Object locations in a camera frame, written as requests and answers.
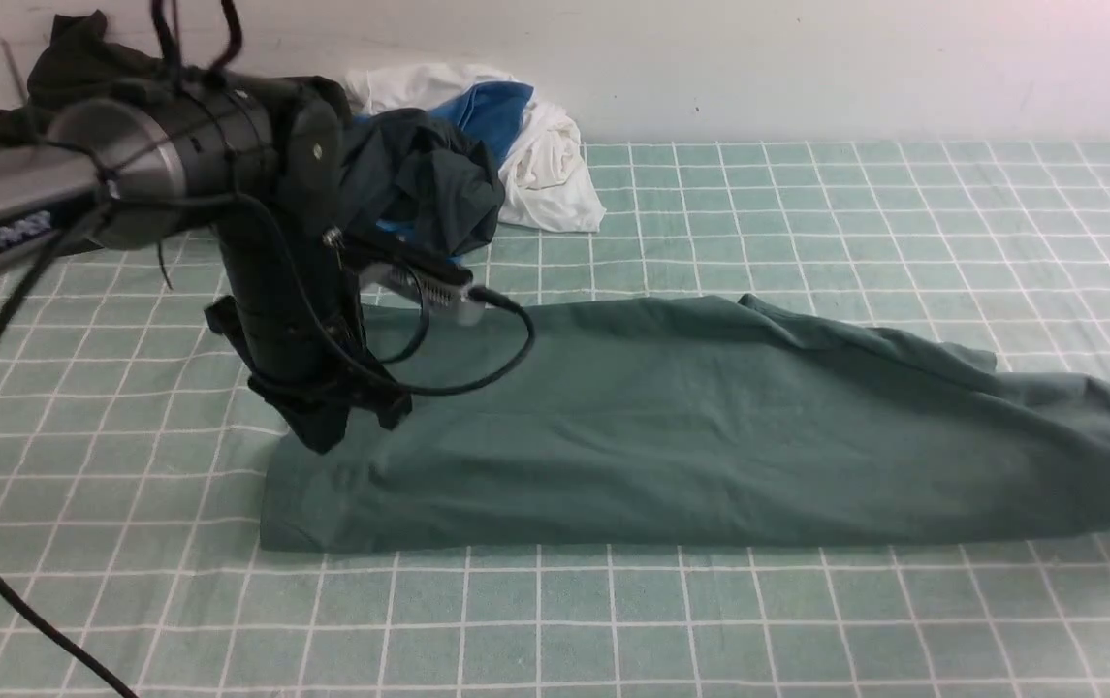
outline robotic arm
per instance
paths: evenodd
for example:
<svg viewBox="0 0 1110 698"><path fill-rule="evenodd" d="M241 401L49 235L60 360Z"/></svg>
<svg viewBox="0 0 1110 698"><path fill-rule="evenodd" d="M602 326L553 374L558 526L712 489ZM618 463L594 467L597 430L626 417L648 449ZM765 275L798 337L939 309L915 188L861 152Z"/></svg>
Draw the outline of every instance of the robotic arm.
<svg viewBox="0 0 1110 698"><path fill-rule="evenodd" d="M222 74L200 82L121 81L59 114L49 144L0 151L0 273L56 235L138 250L210 226L232 295L205 310L249 366L249 387L324 454L361 407L392 428L413 394L364 343L360 287L393 287L474 322L473 275L373 230L342 231L334 213L342 123L315 89ZM77 221L105 212L103 225Z"/></svg>

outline black cloth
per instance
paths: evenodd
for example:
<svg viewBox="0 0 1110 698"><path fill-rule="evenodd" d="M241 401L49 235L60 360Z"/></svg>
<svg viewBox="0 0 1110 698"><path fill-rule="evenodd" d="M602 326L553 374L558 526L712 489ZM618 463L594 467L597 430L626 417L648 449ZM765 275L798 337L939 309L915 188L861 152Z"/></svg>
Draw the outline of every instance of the black cloth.
<svg viewBox="0 0 1110 698"><path fill-rule="evenodd" d="M408 243L457 257L493 240L502 200L490 149L446 120L386 111L346 133L336 216L345 230L411 222Z"/></svg>

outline folded shirt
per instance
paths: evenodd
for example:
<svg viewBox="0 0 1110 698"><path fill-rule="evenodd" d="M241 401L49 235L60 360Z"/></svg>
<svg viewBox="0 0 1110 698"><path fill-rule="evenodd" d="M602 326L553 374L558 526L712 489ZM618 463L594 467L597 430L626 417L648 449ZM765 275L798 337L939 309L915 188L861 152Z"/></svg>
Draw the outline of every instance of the folded shirt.
<svg viewBox="0 0 1110 698"><path fill-rule="evenodd" d="M266 473L264 548L946 544L1110 529L1110 384L746 295L531 308L526 362L394 432L350 419ZM416 313L365 308L379 352ZM394 366L448 385L502 365L509 315L440 323Z"/></svg>

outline dark green cloth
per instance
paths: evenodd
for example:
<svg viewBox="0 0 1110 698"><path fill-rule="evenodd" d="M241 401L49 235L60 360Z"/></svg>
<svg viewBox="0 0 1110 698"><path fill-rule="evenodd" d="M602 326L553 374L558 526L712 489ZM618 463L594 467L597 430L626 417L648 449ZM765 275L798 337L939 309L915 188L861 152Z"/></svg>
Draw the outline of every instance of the dark green cloth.
<svg viewBox="0 0 1110 698"><path fill-rule="evenodd" d="M995 372L992 354L745 296L532 308L532 357L332 454L285 438L264 548L485 544L839 547L1110 529L1110 384ZM410 311L371 310L403 344ZM435 326L401 377L492 371L524 330Z"/></svg>

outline white cloth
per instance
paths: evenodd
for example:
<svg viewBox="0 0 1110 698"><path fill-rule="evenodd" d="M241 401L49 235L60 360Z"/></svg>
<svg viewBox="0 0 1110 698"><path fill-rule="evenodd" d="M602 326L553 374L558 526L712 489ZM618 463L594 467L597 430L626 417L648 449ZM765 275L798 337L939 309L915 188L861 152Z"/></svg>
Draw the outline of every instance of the white cloth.
<svg viewBox="0 0 1110 698"><path fill-rule="evenodd" d="M352 71L343 88L354 110L372 115L403 107L431 110L474 84L494 81L518 82L488 65L417 63ZM504 224L549 233L597 233L607 212L581 156L581 129L563 107L543 102L536 89L498 179L507 191L498 211Z"/></svg>

